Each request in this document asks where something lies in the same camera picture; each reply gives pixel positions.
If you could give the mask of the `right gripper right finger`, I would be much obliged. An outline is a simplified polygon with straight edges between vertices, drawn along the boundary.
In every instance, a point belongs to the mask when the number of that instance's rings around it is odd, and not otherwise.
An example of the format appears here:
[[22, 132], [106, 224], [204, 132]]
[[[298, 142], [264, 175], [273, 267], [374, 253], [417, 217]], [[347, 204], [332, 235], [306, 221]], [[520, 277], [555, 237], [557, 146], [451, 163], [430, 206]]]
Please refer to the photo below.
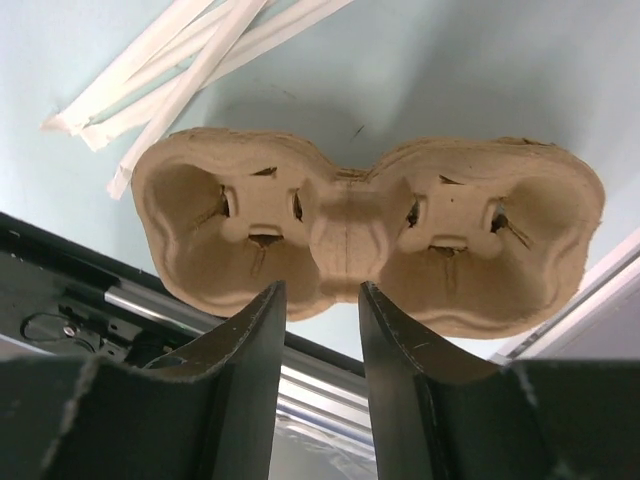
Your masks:
[[358, 294], [359, 325], [380, 479], [453, 479], [442, 386], [466, 385], [498, 370], [425, 327], [372, 282]]

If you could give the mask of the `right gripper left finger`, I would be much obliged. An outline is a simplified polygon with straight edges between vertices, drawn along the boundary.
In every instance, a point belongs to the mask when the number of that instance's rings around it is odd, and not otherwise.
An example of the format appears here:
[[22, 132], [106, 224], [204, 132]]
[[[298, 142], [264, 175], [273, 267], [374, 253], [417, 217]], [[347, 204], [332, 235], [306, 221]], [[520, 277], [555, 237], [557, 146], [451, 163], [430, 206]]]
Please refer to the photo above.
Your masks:
[[147, 365], [170, 389], [169, 430], [145, 478], [267, 478], [285, 320], [286, 286], [276, 281], [210, 332]]

